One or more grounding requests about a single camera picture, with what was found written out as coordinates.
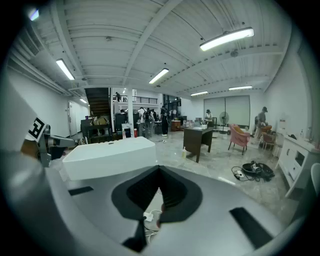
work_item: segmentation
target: armchair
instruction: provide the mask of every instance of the armchair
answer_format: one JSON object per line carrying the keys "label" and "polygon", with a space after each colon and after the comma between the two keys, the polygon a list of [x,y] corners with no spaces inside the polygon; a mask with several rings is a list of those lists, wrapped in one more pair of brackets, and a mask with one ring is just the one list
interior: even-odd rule
{"label": "armchair", "polygon": [[244,151],[247,150],[247,144],[250,140],[250,133],[249,132],[238,132],[236,129],[240,129],[239,126],[236,124],[229,124],[230,132],[231,132],[231,138],[230,138],[230,145],[228,150],[230,149],[231,143],[233,143],[233,146],[235,144],[243,147],[242,155],[244,154]]}

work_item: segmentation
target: electric fan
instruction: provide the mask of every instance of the electric fan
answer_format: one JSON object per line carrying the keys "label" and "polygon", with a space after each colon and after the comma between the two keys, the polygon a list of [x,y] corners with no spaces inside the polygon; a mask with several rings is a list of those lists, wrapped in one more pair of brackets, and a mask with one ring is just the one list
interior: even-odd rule
{"label": "electric fan", "polygon": [[227,112],[222,112],[220,114],[220,123],[223,124],[222,130],[220,131],[221,134],[225,134],[226,131],[224,131],[225,125],[229,122],[229,114]]}

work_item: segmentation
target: balcony railing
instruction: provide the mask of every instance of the balcony railing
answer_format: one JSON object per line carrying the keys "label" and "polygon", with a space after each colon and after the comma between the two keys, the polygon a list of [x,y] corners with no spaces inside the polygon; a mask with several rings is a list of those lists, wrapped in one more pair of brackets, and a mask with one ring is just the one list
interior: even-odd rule
{"label": "balcony railing", "polygon": [[[113,100],[117,101],[117,96],[113,95]],[[128,95],[120,95],[119,102],[128,102]],[[149,97],[140,97],[140,96],[132,96],[133,103],[148,103],[148,104],[158,104],[157,98],[149,98]]]}

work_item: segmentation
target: white foam block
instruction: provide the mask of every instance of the white foam block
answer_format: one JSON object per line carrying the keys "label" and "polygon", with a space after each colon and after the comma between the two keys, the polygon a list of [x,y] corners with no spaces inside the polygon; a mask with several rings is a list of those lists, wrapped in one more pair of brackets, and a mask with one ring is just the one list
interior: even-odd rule
{"label": "white foam block", "polygon": [[155,166],[156,145],[144,137],[79,145],[62,162],[72,181],[106,177]]}

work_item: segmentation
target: ceiling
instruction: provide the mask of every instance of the ceiling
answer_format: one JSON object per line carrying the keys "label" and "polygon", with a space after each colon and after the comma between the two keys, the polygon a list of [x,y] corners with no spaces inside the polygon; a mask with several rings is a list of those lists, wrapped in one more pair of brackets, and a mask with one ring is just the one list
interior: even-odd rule
{"label": "ceiling", "polygon": [[[247,27],[254,29],[253,37],[207,51],[199,47]],[[290,36],[291,20],[272,0],[56,0],[26,24],[13,51],[66,91],[132,87],[186,98],[242,85],[265,91]],[[21,71],[15,57],[8,65]],[[163,68],[169,72],[149,84]]]}

